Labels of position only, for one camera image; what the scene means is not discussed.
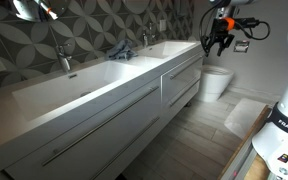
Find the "drawer handle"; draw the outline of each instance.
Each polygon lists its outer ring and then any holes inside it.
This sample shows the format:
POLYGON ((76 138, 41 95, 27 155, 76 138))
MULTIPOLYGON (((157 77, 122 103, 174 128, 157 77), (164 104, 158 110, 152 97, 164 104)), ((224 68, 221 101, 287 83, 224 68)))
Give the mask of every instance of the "drawer handle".
POLYGON ((195 86, 195 84, 196 84, 198 81, 199 81, 199 79, 196 80, 188 89, 186 89, 176 100, 174 100, 173 102, 171 101, 171 102, 170 102, 170 107, 172 107, 179 99, 181 99, 181 97, 184 96, 184 94, 186 94, 187 91, 189 91, 193 86, 195 86))
POLYGON ((92 133, 94 133, 96 130, 98 130, 99 128, 103 127, 105 124, 107 124, 108 122, 110 122, 112 119, 116 118, 117 116, 119 116, 120 114, 122 114, 123 112, 125 112, 127 109, 129 109, 131 106, 133 106, 134 104, 138 103, 139 101, 141 101, 142 99, 144 99, 146 96, 150 95, 151 93, 153 93, 155 90, 157 90, 159 88, 159 86, 155 86, 155 87, 151 87, 149 88, 149 91, 146 92, 145 94, 143 94, 142 96, 140 96, 139 98, 137 98, 134 102, 132 102, 131 104, 129 104, 128 106, 126 106, 125 108, 123 108, 122 110, 120 110, 119 112, 117 112, 116 114, 114 114, 112 117, 110 117, 109 119, 105 120, 103 123, 101 123, 100 125, 98 125, 97 127, 95 127, 94 129, 88 131, 86 134, 84 134, 83 136, 81 136, 80 138, 78 138, 77 140, 75 140, 74 142, 72 142, 71 144, 69 144, 68 146, 66 146, 65 148, 63 148, 60 151, 57 151, 57 153, 55 155, 53 155, 51 158, 49 158, 48 160, 44 161, 42 163, 42 166, 46 166, 47 164, 49 164, 50 162, 52 162, 54 159, 56 159, 57 157, 59 157, 60 155, 62 155, 64 152, 66 152, 67 150, 71 149, 73 146, 75 146, 76 144, 78 144, 79 142, 81 142, 83 139, 87 138, 89 135, 91 135, 92 133))
POLYGON ((180 71, 178 71, 175 74, 170 74, 170 79, 174 79, 176 76, 178 76, 179 74, 181 74, 183 71, 185 71, 185 69, 189 68, 192 64, 194 64, 195 62, 199 61, 203 56, 200 56, 199 58, 195 59, 194 61, 192 61, 189 65, 187 65, 185 68, 181 69, 180 71))
POLYGON ((91 179, 95 179, 98 175, 100 175, 110 164, 112 164, 122 153, 124 153, 140 136, 142 136, 145 131, 147 131, 160 117, 152 119, 151 122, 140 132, 136 137, 132 139, 122 150, 120 150, 99 172, 97 172, 91 179))

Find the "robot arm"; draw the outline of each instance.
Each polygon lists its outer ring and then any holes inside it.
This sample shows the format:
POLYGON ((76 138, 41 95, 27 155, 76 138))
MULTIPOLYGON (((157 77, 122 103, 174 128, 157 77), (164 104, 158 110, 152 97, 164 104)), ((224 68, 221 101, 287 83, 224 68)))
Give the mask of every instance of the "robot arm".
POLYGON ((247 38, 255 40, 263 40, 269 36, 270 27, 268 23, 256 20, 255 18, 234 18, 238 12, 237 5, 246 5, 256 0, 210 0, 213 7, 207 11, 200 21, 200 40, 206 56, 209 54, 211 47, 215 43, 219 43, 217 55, 220 56, 225 48, 228 48, 234 39, 234 35, 229 34, 232 29, 242 30, 247 38), (202 35, 202 23, 206 14, 211 10, 218 8, 217 15, 213 20, 210 34, 202 35), (268 27, 268 34, 264 38, 253 37, 252 28, 264 23, 268 27))

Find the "wooden floor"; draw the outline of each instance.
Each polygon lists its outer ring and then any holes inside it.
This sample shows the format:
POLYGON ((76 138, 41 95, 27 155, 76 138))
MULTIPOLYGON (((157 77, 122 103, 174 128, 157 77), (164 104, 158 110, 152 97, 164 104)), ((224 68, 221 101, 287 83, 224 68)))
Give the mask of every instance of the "wooden floor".
POLYGON ((127 180, 217 179, 241 142, 224 121, 242 98, 275 103, 234 92, 214 103, 192 99, 192 106, 183 108, 123 175, 127 180))

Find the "bathroom vanity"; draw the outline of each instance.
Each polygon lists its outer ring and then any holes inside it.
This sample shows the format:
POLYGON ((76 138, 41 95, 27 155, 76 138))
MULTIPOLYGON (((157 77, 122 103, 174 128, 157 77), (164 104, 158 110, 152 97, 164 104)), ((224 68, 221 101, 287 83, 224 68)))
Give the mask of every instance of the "bathroom vanity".
POLYGON ((1 89, 0 180, 115 179, 197 93, 204 52, 138 54, 1 89))

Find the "towel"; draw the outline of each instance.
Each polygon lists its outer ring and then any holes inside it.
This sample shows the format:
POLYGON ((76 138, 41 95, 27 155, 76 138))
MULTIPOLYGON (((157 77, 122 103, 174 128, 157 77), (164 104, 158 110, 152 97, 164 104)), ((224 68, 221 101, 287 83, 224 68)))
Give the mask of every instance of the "towel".
POLYGON ((174 7, 177 17, 184 17, 188 15, 189 2, 188 0, 174 0, 174 7))
POLYGON ((106 60, 125 59, 129 60, 137 56, 137 53, 131 49, 132 41, 124 39, 118 42, 112 49, 106 52, 106 60))

